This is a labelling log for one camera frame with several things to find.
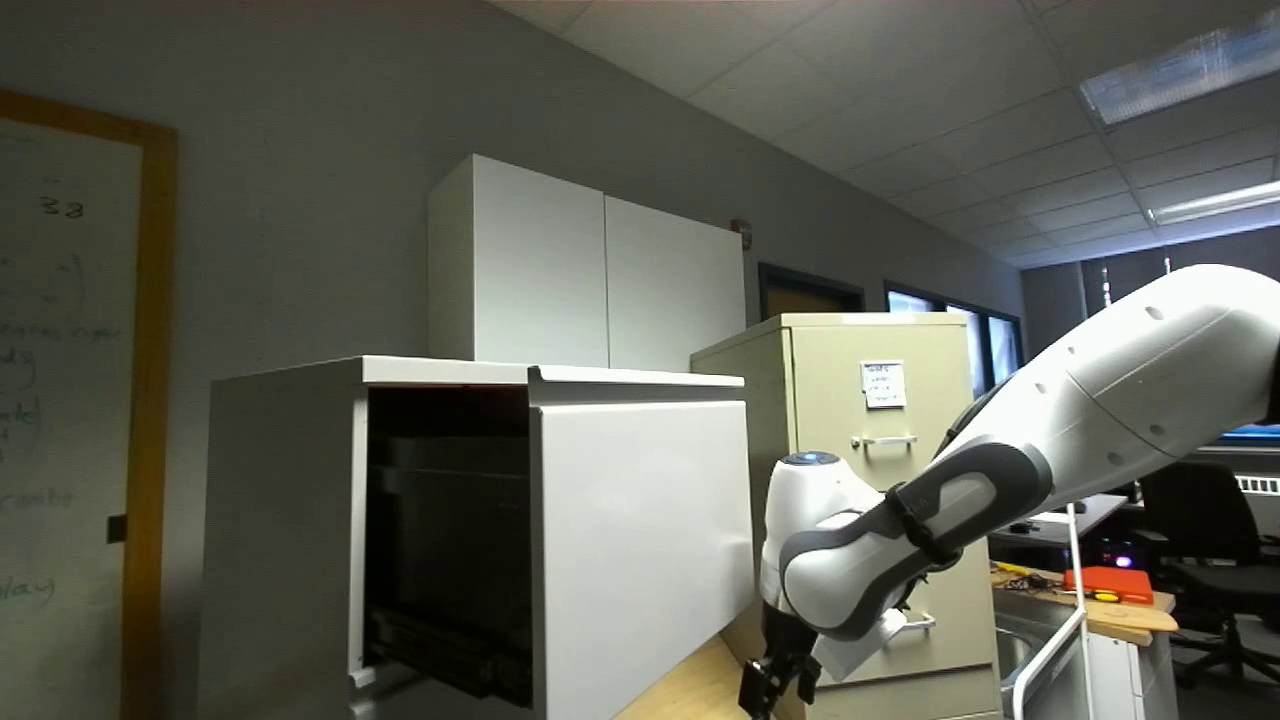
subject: whiteboard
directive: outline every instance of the whiteboard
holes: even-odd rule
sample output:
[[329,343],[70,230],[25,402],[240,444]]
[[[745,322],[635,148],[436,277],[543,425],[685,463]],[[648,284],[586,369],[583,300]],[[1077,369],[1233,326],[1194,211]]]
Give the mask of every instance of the whiteboard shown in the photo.
[[147,593],[131,543],[161,543],[139,531],[155,516],[131,516],[161,491],[131,483],[161,454],[161,437],[134,444],[161,411],[134,373],[163,369],[139,310],[152,170],[126,125],[0,97],[0,696],[26,717],[142,707],[124,691],[124,594]]

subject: beige filing cabinet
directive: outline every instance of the beige filing cabinet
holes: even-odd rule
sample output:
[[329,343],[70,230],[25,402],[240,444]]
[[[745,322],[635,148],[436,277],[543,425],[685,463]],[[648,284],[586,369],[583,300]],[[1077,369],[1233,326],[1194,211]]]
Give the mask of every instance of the beige filing cabinet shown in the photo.
[[[769,473],[780,454],[821,446],[888,487],[929,469],[968,395],[958,314],[793,310],[691,356],[696,373],[747,381],[755,543]],[[897,636],[847,680],[821,680],[817,702],[780,717],[998,717],[997,611],[989,547],[973,543],[948,571],[913,593],[937,629]],[[727,632],[739,657],[759,652],[759,620]]]

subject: red object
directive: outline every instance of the red object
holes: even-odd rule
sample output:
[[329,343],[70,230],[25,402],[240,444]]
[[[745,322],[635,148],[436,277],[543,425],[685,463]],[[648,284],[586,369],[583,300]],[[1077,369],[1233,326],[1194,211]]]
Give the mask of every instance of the red object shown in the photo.
[[1087,600],[1153,604],[1153,577],[1135,568],[1079,568]]

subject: white cabinet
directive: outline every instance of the white cabinet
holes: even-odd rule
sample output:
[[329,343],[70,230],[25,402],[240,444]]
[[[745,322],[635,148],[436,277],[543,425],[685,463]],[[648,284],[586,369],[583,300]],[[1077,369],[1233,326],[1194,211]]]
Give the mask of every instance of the white cabinet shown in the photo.
[[727,228],[487,154],[439,181],[426,211],[433,356],[687,369],[745,326]]
[[220,381],[198,720],[614,717],[751,600],[739,387],[407,356]]

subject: ceiling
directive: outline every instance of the ceiling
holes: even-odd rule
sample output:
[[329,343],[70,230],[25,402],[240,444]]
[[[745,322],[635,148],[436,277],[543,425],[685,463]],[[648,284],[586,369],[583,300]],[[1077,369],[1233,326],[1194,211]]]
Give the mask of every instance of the ceiling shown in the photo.
[[1015,269],[1180,243],[1276,181],[1280,75],[1099,125],[1079,81],[1280,0],[491,0]]

